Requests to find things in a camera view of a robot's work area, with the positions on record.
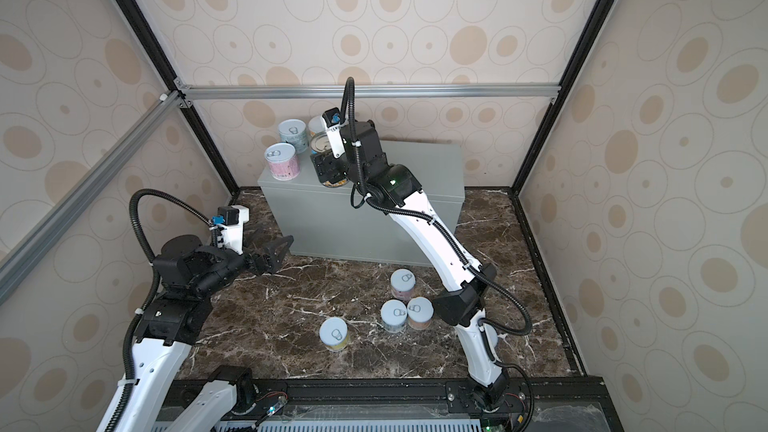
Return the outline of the green orange label can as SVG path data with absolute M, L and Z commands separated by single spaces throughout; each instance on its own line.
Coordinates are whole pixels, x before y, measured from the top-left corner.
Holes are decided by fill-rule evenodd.
M 326 132 L 325 121 L 322 115 L 311 118 L 307 124 L 310 137 Z

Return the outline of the teal label white-lid can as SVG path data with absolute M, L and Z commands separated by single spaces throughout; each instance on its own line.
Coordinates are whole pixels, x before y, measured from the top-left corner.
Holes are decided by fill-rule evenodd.
M 282 142 L 291 144 L 297 154 L 309 149 L 309 135 L 307 125 L 300 119 L 287 119 L 278 125 L 278 132 Z

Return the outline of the pink label white-lid can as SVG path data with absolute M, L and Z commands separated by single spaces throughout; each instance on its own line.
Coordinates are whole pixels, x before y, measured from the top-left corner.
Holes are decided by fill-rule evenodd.
M 275 180 L 290 181 L 300 173 L 297 151 L 290 143 L 280 142 L 269 146 L 265 151 L 265 160 Z

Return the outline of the yellow label white-lid can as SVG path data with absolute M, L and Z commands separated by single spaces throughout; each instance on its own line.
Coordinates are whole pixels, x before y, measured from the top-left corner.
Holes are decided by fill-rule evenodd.
M 329 317 L 320 326 L 319 338 L 328 350 L 341 351 L 348 344 L 348 325 L 340 317 Z

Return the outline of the blue label white-lid can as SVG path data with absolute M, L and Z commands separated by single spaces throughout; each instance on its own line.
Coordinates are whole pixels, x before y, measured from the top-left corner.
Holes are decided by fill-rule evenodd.
M 382 326 L 389 333 L 401 332 L 408 320 L 406 305 L 397 299 L 386 301 L 380 310 Z

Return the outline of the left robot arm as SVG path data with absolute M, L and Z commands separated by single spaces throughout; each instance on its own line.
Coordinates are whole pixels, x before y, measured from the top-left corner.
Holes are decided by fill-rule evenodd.
M 129 324 L 122 346 L 124 376 L 99 430 L 151 430 L 213 310 L 213 295 L 244 272 L 279 271 L 294 242 L 292 236 L 280 237 L 248 253 L 234 226 L 216 227 L 214 237 L 211 245 L 195 235 L 175 237 L 153 259 L 153 284 L 162 291 Z

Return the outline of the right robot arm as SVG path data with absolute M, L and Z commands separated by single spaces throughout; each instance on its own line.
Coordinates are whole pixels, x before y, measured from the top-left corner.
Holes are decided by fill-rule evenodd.
M 472 399 L 484 411 L 497 409 L 509 374 L 495 352 L 498 328 L 488 322 L 485 311 L 484 295 L 495 269 L 460 245 L 413 173 L 388 162 L 372 121 L 351 123 L 336 110 L 327 111 L 321 120 L 330 149 L 314 161 L 319 176 L 345 176 L 367 205 L 402 227 L 429 259 L 445 288 L 432 301 L 434 312 L 455 328 L 474 382 Z

